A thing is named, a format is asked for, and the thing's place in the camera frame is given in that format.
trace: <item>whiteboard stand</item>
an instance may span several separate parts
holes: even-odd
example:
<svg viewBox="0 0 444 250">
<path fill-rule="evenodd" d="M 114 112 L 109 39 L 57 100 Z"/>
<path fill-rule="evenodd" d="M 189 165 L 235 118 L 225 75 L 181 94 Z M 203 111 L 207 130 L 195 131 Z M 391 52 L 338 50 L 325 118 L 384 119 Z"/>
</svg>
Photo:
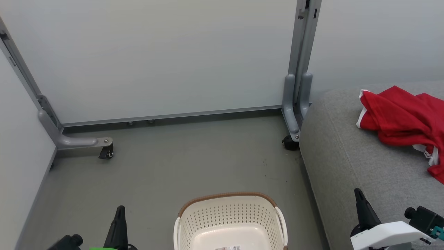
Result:
<svg viewBox="0 0 444 250">
<path fill-rule="evenodd" d="M 52 109 L 48 99 L 41 93 L 22 56 L 20 55 L 18 48 L 14 44 L 14 41 L 11 39 L 9 32 L 7 31 L 6 26 L 1 19 L 0 38 L 7 49 L 7 52 L 5 51 L 5 55 L 6 57 L 9 57 L 10 63 L 13 66 L 15 73 L 18 75 L 19 79 L 24 79 L 24 81 L 21 81 L 23 85 L 29 86 L 29 89 L 31 90 L 29 95 L 31 96 L 31 98 L 37 100 L 37 102 L 34 103 L 36 103 L 38 109 L 39 121 L 54 142 L 56 148 L 58 150 L 65 150 L 103 147 L 102 151 L 100 152 L 99 158 L 112 158 L 114 155 L 114 146 L 112 144 L 113 140 L 111 137 L 73 138 L 62 134 L 63 127 L 60 124 L 59 119 L 54 113 L 54 110 Z"/>
<path fill-rule="evenodd" d="M 305 20 L 300 31 L 303 39 L 302 42 L 293 39 L 292 52 L 294 48 L 298 48 L 297 51 L 299 52 L 293 52 L 291 55 L 289 74 L 285 77 L 284 95 L 282 98 L 282 115 L 290 133 L 282 140 L 282 143 L 288 150 L 297 150 L 299 148 L 302 121 L 310 105 L 309 97 L 313 75 L 307 72 L 307 70 L 320 7 L 321 0 L 307 0 L 305 10 L 299 10 L 299 16 L 297 17 L 297 19 Z"/>
</svg>

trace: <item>red shirt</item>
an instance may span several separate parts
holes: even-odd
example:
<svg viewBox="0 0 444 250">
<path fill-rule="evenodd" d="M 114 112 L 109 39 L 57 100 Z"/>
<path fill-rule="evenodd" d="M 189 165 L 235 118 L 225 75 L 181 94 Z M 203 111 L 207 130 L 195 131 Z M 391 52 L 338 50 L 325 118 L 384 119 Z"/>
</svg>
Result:
<svg viewBox="0 0 444 250">
<path fill-rule="evenodd" d="M 361 90 L 364 108 L 357 126 L 377 130 L 379 140 L 388 145 L 425 145 L 426 156 L 434 147 L 439 156 L 444 155 L 444 101 L 428 94 L 414 96 L 393 86 L 374 94 Z M 435 159 L 427 171 L 444 184 L 444 160 Z"/>
</svg>

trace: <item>metal frame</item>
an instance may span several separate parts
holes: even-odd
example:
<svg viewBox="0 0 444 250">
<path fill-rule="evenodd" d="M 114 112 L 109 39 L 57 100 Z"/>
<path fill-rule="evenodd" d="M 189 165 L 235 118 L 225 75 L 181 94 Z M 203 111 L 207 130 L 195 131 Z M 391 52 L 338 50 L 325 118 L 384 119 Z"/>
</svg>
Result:
<svg viewBox="0 0 444 250">
<path fill-rule="evenodd" d="M 36 81 L 32 77 L 23 57 L 11 38 L 2 19 L 0 18 L 0 49 L 9 57 L 9 62 L 16 72 L 21 83 L 25 87 L 32 101 L 38 109 L 38 118 L 48 135 L 51 137 L 58 150 L 103 147 L 99 158 L 111 158 L 113 156 L 113 145 L 111 137 L 95 138 L 72 138 L 62 134 L 63 126 L 60 124 L 49 100 L 42 94 Z"/>
<path fill-rule="evenodd" d="M 63 123 L 62 126 L 64 128 L 66 128 L 66 127 L 97 125 L 97 124 L 111 124 L 111 123 L 118 123 L 118 122 L 152 121 L 152 120 L 157 120 L 157 119 L 195 117 L 195 116 L 204 116 L 204 115 L 239 113 L 239 112 L 270 110 L 270 109 L 280 109 L 280 108 L 281 108 L 281 105 L 271 105 L 271 106 L 262 106 L 262 107 L 251 107 L 251 108 L 241 108 L 241 109 L 223 109 L 223 110 L 215 110 L 215 111 L 202 111 L 202 112 L 171 114 L 171 115 L 130 117 L 130 118 L 118 118 L 118 119 L 98 120 L 98 121 L 81 121 L 81 122 Z"/>
<path fill-rule="evenodd" d="M 313 74 L 307 70 L 321 10 L 321 0 L 298 0 L 297 6 L 289 70 L 285 77 L 282 98 L 282 115 L 294 142 L 299 142 L 300 127 L 309 107 Z"/>
</svg>

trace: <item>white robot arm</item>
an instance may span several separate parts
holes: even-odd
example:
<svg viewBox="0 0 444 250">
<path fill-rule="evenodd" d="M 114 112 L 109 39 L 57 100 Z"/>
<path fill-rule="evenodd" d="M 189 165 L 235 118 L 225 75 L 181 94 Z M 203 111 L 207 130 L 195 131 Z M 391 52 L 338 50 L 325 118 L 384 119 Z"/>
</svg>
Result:
<svg viewBox="0 0 444 250">
<path fill-rule="evenodd" d="M 405 211 L 409 224 L 381 223 L 359 188 L 355 197 L 359 224 L 350 235 L 354 250 L 411 250 L 414 241 L 430 245 L 436 239 L 444 240 L 444 218 L 422 206 Z"/>
</svg>

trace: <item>gray metal leg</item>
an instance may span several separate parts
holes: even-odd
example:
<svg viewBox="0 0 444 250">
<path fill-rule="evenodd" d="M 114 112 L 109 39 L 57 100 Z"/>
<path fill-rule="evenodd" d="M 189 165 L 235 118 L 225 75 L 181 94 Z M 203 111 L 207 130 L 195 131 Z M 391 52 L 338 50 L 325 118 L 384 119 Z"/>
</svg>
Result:
<svg viewBox="0 0 444 250">
<path fill-rule="evenodd" d="M 58 150 L 63 149 L 77 149 L 77 148 L 93 148 L 93 147 L 108 147 L 112 145 L 111 137 L 94 138 L 83 137 L 73 138 L 63 135 L 56 127 L 48 113 L 40 110 L 38 114 L 39 120 L 45 128 L 48 135 L 51 137 Z"/>
<path fill-rule="evenodd" d="M 56 116 L 54 110 L 52 109 L 51 104 L 49 103 L 46 96 L 44 96 L 42 94 L 37 94 L 36 98 L 37 98 L 38 103 L 42 107 L 42 109 L 45 110 L 46 113 L 48 113 L 49 117 L 51 118 L 52 122 L 57 127 L 57 129 L 59 131 L 62 131 L 62 125 L 60 124 L 60 121 L 57 118 L 57 116 Z"/>
<path fill-rule="evenodd" d="M 299 113 L 302 116 L 302 120 L 304 120 L 305 115 L 307 114 L 308 107 L 310 106 L 310 90 L 311 90 L 311 81 L 313 79 L 313 74 L 309 72 L 305 72 L 302 74 L 301 86 L 299 88 L 299 96 L 297 98 L 296 107 L 299 109 Z"/>
<path fill-rule="evenodd" d="M 288 74 L 284 82 L 284 96 L 282 98 L 282 114 L 290 132 L 291 139 L 295 142 L 299 141 L 299 125 L 293 111 L 293 95 L 296 77 Z"/>
</svg>

